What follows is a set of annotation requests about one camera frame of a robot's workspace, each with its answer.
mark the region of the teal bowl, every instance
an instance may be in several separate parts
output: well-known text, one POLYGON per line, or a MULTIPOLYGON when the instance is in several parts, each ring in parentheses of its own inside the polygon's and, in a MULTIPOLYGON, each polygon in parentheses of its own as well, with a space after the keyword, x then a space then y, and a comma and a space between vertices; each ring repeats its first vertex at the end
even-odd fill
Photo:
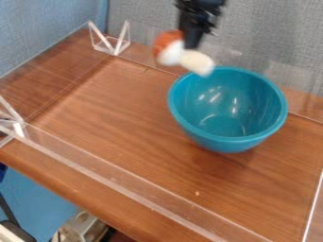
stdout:
POLYGON ((168 105, 173 118, 202 147, 224 153, 254 148, 284 125, 288 103, 259 74, 218 67, 207 78, 190 73, 175 82, 168 105))

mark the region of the white object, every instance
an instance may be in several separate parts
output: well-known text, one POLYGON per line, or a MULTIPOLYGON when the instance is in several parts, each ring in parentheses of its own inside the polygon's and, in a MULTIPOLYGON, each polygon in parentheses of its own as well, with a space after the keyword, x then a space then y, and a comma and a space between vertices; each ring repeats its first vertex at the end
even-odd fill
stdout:
POLYGON ((63 242, 95 242, 107 226, 85 211, 79 211, 59 229, 63 242))
POLYGON ((12 231, 9 231, 3 225, 0 225, 0 241, 1 242, 24 242, 12 231))
POLYGON ((111 36, 104 36, 92 21, 88 22, 91 42, 95 50, 101 51, 112 56, 119 56, 119 54, 129 47, 129 23, 125 21, 121 28, 119 38, 111 36), (95 34, 99 37, 99 42, 95 42, 95 34))
POLYGON ((175 66, 180 64, 180 57, 184 51, 184 42, 173 41, 160 52, 156 60, 161 65, 175 66))
POLYGON ((186 69, 203 77, 212 73, 216 66, 214 60, 196 50, 184 50, 179 62, 186 69))

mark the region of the gray fabric wall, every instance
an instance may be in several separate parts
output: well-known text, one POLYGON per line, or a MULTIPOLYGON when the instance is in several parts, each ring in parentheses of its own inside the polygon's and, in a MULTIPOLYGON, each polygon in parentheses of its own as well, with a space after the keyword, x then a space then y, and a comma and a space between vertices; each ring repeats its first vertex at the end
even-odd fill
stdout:
MULTIPOLYGON (((276 83, 323 95, 323 1, 228 0, 219 36, 202 50, 223 64, 264 73, 276 83)), ((157 32, 176 27, 173 0, 111 0, 108 31, 124 19, 132 40, 151 44, 157 32)))
POLYGON ((85 21, 105 25, 107 0, 0 0, 0 77, 85 21))

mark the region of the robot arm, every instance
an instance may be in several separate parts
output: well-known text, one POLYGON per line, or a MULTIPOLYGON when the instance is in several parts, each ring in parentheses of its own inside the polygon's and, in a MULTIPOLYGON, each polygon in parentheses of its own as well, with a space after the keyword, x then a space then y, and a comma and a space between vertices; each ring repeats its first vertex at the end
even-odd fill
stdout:
POLYGON ((212 32, 224 2, 226 0, 176 0, 186 49, 196 49, 203 35, 212 32))

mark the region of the acrylic bracket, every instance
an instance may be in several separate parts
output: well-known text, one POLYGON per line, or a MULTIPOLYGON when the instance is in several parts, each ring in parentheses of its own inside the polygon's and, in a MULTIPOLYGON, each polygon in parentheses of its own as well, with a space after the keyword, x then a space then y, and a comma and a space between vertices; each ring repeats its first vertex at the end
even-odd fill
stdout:
POLYGON ((129 23, 125 21, 119 38, 105 36, 92 21, 88 22, 91 42, 95 50, 112 56, 119 54, 129 47, 129 23))
MULTIPOLYGON (((21 136, 28 137, 28 132, 24 129, 24 119, 19 115, 19 113, 15 111, 12 105, 8 103, 5 98, 0 96, 0 126, 4 129, 13 130, 13 132, 21 136)), ((11 135, 8 135, 5 132, 0 131, 0 148, 13 139, 11 135)))

